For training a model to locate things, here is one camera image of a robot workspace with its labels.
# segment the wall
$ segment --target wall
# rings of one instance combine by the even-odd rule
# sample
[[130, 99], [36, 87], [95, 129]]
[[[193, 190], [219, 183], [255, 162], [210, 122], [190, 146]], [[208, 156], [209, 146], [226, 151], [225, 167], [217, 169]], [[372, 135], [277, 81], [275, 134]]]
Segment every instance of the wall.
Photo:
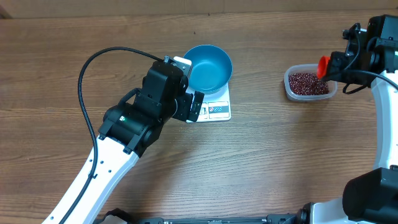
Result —
[[12, 18], [395, 9], [398, 0], [0, 0]]

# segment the wooden tabletop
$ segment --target wooden tabletop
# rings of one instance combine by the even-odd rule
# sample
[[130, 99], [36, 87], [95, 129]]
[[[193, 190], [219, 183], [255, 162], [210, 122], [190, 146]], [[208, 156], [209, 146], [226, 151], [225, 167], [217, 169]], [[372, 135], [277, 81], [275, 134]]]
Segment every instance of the wooden tabletop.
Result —
[[[296, 212], [341, 196], [372, 169], [376, 110], [370, 90], [294, 103], [285, 71], [344, 51], [341, 30], [393, 11], [270, 12], [0, 20], [0, 223], [40, 223], [58, 204], [92, 142], [77, 98], [81, 66], [111, 46], [158, 57], [200, 44], [233, 61], [231, 121], [170, 120], [100, 215], [253, 217]], [[152, 60], [129, 52], [95, 59], [83, 80], [94, 128], [141, 87]]]

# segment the wood grain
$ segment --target wood grain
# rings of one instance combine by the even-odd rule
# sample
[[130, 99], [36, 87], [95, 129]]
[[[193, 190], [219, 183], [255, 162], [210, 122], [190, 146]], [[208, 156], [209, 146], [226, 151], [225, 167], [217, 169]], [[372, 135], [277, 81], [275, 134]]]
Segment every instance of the wood grain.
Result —
[[[344, 50], [341, 30], [397, 11], [270, 12], [0, 21], [0, 223], [40, 223], [92, 145], [78, 105], [85, 60], [110, 46], [182, 56], [200, 44], [234, 65], [233, 117], [169, 121], [106, 202], [136, 217], [253, 217], [296, 212], [339, 197], [371, 170], [376, 111], [369, 90], [317, 103], [286, 98], [284, 72]], [[83, 96], [98, 129], [104, 112], [141, 86], [152, 61], [129, 52], [98, 57]]]
[[395, 9], [398, 0], [0, 0], [13, 18]]

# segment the plastic container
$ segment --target plastic container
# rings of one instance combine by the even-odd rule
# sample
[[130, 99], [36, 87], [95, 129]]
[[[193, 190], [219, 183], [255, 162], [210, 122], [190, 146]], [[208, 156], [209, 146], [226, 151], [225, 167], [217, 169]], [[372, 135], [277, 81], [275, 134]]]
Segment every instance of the plastic container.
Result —
[[289, 85], [289, 76], [294, 73], [314, 73], [317, 74], [318, 64], [308, 64], [308, 65], [295, 65], [290, 67], [285, 73], [285, 89], [287, 98], [292, 101], [300, 101], [300, 102], [308, 102], [315, 100], [324, 100], [331, 98], [337, 92], [337, 82], [336, 81], [328, 81], [329, 93], [324, 95], [312, 95], [312, 96], [303, 96], [297, 95], [292, 92]]

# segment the white scale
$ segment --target white scale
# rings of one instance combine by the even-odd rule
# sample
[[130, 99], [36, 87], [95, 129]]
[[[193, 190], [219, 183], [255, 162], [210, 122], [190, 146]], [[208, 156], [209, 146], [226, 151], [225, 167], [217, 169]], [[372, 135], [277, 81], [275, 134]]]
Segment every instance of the white scale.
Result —
[[[184, 75], [189, 77], [192, 71], [192, 62], [178, 56], [174, 57], [173, 60], [175, 62], [174, 65], [182, 68]], [[188, 68], [178, 64], [179, 62], [188, 65]], [[186, 92], [194, 94], [195, 90], [188, 86]], [[229, 87], [227, 83], [216, 93], [205, 94], [197, 122], [229, 121], [230, 119], [231, 102], [229, 100]]]

